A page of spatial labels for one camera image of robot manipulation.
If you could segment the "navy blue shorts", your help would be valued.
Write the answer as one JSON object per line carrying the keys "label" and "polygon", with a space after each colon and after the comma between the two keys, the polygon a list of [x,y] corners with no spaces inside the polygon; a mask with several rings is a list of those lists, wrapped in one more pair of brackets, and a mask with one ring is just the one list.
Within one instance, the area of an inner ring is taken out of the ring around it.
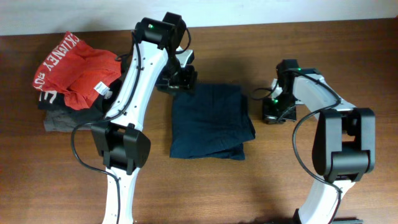
{"label": "navy blue shorts", "polygon": [[171,158],[243,161],[244,143],[255,138],[239,85],[203,83],[173,98]]}

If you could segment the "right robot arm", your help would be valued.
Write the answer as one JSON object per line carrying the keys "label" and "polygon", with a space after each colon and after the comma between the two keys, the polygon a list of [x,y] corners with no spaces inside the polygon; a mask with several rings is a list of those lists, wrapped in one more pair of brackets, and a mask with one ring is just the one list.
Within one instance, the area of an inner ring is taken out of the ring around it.
{"label": "right robot arm", "polygon": [[[301,68],[296,59],[276,66],[277,78],[262,100],[266,124],[296,123],[292,147],[302,169],[313,179],[304,204],[289,223],[360,223],[357,218],[336,218],[347,191],[376,163],[376,117],[370,108],[358,108],[344,100],[315,68]],[[311,171],[297,147],[299,127],[317,119]]]}

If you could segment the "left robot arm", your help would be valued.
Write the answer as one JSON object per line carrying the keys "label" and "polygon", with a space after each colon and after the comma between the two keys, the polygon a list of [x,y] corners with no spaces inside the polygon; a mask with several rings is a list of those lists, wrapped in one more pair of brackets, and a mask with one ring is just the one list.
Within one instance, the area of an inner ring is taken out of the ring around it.
{"label": "left robot arm", "polygon": [[145,17],[135,26],[132,55],[121,89],[104,120],[91,125],[108,182],[103,223],[134,221],[132,205],[137,175],[151,147],[143,129],[152,91],[175,95],[194,90],[194,53],[180,46],[188,33],[182,16],[171,12],[160,21]]}

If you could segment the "black folded shirt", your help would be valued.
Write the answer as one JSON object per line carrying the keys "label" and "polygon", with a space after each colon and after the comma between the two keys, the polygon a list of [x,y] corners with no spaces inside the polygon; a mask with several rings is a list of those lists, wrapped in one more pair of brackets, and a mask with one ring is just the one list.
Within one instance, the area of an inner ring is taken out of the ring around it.
{"label": "black folded shirt", "polygon": [[[103,113],[103,116],[108,110],[111,102],[114,100],[115,93],[118,91],[118,88],[121,86],[121,81],[118,78],[112,84],[110,84],[109,90],[106,91],[105,95],[100,95],[94,101],[93,105],[88,109],[82,110],[98,110]],[[46,111],[54,111],[54,110],[66,110],[66,111],[81,111],[74,110],[71,107],[66,106],[64,102],[64,95],[61,93],[57,93],[56,91],[40,91],[39,95],[39,105],[38,108],[40,110]]]}

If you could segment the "red folded shirt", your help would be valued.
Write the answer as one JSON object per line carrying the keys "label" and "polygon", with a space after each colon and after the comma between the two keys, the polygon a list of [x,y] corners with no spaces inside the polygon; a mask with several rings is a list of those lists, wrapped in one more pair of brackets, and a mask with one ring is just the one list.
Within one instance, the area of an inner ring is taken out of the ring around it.
{"label": "red folded shirt", "polygon": [[40,64],[32,86],[63,94],[66,106],[74,110],[88,109],[121,77],[121,63],[115,58],[114,53],[94,49],[66,32]]}

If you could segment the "grey folded shirt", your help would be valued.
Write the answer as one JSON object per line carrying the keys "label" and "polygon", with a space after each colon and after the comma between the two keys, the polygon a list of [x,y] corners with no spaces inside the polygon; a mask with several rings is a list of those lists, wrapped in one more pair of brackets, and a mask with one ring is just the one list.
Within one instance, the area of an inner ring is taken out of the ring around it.
{"label": "grey folded shirt", "polygon": [[81,123],[96,121],[102,118],[103,113],[98,110],[66,111],[54,110],[46,111],[44,119],[44,129],[46,132],[70,133],[73,128]]}

